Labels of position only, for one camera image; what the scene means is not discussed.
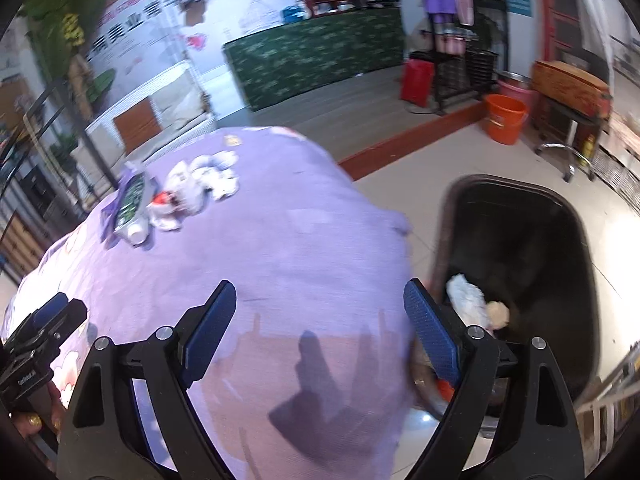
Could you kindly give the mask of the person's left hand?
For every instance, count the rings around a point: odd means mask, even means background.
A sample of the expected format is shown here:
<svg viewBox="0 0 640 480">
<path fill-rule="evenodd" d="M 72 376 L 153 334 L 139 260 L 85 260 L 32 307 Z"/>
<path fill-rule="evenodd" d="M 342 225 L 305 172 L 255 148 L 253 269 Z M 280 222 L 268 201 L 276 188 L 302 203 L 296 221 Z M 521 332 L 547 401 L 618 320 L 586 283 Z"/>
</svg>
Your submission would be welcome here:
<svg viewBox="0 0 640 480">
<path fill-rule="evenodd" d="M 38 391 L 36 404 L 29 402 L 26 412 L 12 412 L 11 420 L 24 440 L 38 434 L 43 427 L 49 428 L 59 439 L 65 415 L 60 390 L 54 382 L 48 382 Z"/>
</svg>

